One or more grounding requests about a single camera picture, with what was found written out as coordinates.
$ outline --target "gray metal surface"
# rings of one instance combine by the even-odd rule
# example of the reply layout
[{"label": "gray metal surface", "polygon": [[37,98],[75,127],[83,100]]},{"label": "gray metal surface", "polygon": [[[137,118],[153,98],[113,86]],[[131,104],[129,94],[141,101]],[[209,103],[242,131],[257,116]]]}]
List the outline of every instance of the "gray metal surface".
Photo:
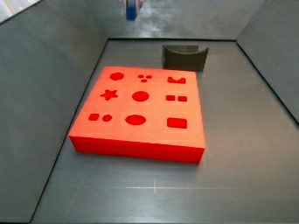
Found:
[{"label": "gray metal surface", "polygon": [[118,0],[87,2],[111,38],[237,39],[265,0],[149,0],[135,22]]},{"label": "gray metal surface", "polygon": [[299,122],[299,2],[267,0],[238,43]]},{"label": "gray metal surface", "polygon": [[89,92],[105,66],[162,67],[163,45],[210,48],[201,165],[78,154],[67,139],[34,223],[299,222],[298,126],[234,42],[109,41]]},{"label": "gray metal surface", "polygon": [[106,41],[81,0],[0,26],[0,222],[33,218]]}]

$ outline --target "circular hole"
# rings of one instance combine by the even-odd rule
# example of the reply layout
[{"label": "circular hole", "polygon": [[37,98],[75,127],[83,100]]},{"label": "circular hole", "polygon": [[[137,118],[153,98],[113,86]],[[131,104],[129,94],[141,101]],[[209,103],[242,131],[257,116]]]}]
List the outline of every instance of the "circular hole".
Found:
[{"label": "circular hole", "polygon": [[130,115],[126,118],[126,122],[131,125],[141,125],[146,123],[146,118],[142,115]]},{"label": "circular hole", "polygon": [[113,119],[113,115],[105,115],[105,116],[103,116],[103,121],[105,121],[105,122],[110,122],[111,119]]},{"label": "circular hole", "polygon": [[150,97],[150,94],[146,91],[138,91],[133,94],[133,98],[138,102],[145,102]]},{"label": "circular hole", "polygon": [[114,81],[123,80],[125,79],[125,75],[122,73],[113,73],[110,75],[110,79],[114,80]]}]

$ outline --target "red shape sorter block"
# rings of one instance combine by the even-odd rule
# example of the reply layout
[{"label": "red shape sorter block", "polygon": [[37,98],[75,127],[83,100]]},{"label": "red shape sorter block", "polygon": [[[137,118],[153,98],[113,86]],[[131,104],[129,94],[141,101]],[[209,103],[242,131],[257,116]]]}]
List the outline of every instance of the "red shape sorter block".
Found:
[{"label": "red shape sorter block", "polygon": [[206,141],[197,73],[106,67],[70,140],[78,152],[199,163]]}]

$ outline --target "gray wall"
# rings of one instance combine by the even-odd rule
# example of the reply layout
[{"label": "gray wall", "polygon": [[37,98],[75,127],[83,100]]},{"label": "gray wall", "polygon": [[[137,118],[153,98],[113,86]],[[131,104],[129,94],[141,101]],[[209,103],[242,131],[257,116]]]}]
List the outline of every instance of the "gray wall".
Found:
[{"label": "gray wall", "polygon": [[111,38],[235,40],[265,0],[147,0],[135,22],[118,0],[89,2]]},{"label": "gray wall", "polygon": [[267,0],[238,43],[299,122],[299,1]]},{"label": "gray wall", "polygon": [[33,218],[106,42],[82,0],[42,1],[0,26],[0,221]]}]

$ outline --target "black object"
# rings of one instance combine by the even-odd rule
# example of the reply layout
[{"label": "black object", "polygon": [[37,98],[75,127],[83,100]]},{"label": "black object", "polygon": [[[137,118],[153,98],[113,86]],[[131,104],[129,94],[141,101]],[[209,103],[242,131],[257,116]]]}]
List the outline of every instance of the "black object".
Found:
[{"label": "black object", "polygon": [[199,52],[198,45],[165,45],[163,68],[203,72],[210,48]]}]

